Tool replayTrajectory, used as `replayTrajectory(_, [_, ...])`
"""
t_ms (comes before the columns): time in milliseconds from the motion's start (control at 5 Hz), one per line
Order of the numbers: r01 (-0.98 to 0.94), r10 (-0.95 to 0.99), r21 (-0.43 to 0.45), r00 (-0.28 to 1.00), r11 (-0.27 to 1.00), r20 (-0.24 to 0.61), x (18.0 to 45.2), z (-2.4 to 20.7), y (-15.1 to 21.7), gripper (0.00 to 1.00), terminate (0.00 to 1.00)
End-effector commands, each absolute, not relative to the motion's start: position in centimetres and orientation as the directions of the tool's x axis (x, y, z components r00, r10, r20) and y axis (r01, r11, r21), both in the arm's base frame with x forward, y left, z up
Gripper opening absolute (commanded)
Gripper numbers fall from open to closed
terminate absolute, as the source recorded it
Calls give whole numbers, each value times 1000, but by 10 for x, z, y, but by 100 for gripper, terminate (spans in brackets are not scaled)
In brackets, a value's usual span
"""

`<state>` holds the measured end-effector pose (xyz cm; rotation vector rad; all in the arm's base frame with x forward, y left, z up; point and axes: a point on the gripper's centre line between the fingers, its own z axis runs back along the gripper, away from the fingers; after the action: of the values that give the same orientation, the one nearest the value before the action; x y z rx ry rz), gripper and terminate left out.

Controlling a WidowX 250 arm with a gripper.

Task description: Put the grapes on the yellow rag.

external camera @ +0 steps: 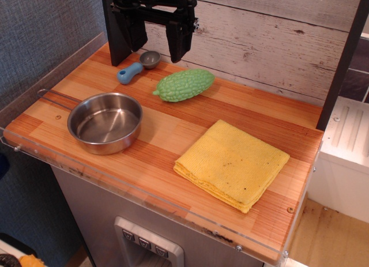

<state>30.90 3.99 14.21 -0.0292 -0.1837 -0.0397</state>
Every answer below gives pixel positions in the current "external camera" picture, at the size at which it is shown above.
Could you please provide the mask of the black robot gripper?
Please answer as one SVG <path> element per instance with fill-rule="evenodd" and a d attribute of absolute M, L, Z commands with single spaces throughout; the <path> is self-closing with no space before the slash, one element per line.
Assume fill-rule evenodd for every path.
<path fill-rule="evenodd" d="M 148 41 L 145 22 L 166 25 L 172 63 L 191 49 L 197 18 L 196 0 L 112 0 L 118 27 L 128 47 L 136 52 Z"/>

